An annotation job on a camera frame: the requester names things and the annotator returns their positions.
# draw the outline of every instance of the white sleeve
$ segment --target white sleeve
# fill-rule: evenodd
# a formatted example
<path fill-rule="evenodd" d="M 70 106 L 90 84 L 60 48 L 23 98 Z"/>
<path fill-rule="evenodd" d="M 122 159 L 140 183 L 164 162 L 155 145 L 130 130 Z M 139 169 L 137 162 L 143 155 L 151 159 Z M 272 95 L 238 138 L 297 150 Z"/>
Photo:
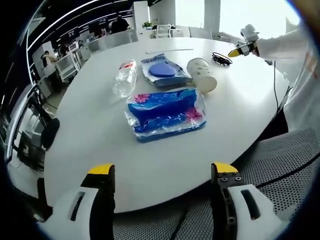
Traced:
<path fill-rule="evenodd" d="M 259 55 L 267 60 L 292 60 L 306 54 L 308 35 L 297 29 L 285 35 L 256 41 Z"/>

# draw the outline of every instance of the black ring object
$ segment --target black ring object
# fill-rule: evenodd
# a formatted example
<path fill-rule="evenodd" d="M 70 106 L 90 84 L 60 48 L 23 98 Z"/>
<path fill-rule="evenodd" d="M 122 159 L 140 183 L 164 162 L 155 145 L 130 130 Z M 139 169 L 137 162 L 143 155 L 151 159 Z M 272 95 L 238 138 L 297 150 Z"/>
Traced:
<path fill-rule="evenodd" d="M 212 53 L 212 60 L 224 67 L 229 67 L 233 63 L 230 58 L 217 52 Z"/>

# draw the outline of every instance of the packaged tissue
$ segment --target packaged tissue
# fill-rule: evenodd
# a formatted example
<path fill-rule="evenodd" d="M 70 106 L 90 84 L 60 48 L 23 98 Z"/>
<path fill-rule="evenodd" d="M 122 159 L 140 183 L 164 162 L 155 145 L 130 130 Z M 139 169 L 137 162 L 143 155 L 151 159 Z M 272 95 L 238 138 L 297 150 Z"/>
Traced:
<path fill-rule="evenodd" d="M 179 135 L 206 124 L 203 95 L 193 89 L 138 94 L 127 100 L 125 116 L 141 142 Z"/>
<path fill-rule="evenodd" d="M 168 60 L 164 53 L 141 61 L 144 77 L 157 87 L 190 83 L 183 68 Z"/>

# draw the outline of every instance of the potted plant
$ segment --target potted plant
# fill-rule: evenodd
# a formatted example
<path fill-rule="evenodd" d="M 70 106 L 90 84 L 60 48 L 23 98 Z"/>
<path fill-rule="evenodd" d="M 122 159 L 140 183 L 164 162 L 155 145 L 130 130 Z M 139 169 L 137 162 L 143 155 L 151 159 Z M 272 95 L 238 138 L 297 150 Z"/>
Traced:
<path fill-rule="evenodd" d="M 142 24 L 142 27 L 147 30 L 152 30 L 153 24 L 150 21 L 146 21 L 144 24 Z"/>

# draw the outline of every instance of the ceiling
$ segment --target ceiling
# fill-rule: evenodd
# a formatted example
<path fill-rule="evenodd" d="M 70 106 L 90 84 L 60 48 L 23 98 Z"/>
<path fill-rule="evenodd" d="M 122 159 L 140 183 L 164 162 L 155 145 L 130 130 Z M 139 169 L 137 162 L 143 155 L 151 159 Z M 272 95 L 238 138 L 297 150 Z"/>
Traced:
<path fill-rule="evenodd" d="M 95 2 L 92 2 L 92 0 L 47 0 L 36 15 L 36 17 L 45 17 L 45 20 L 32 32 L 29 37 L 29 43 L 32 43 L 57 19 L 89 2 L 91 3 L 72 12 L 50 28 L 50 30 L 43 34 L 39 41 L 32 47 L 32 50 L 35 51 L 43 42 L 56 41 L 61 35 L 84 25 L 79 28 L 81 31 L 86 26 L 86 23 L 97 18 L 109 15 L 106 18 L 110 20 L 114 19 L 117 16 L 117 13 L 122 16 L 131 15 L 132 12 L 127 10 L 130 10 L 133 2 L 137 1 L 138 0 L 96 0 Z M 154 2 L 159 1 L 148 0 L 149 6 Z"/>

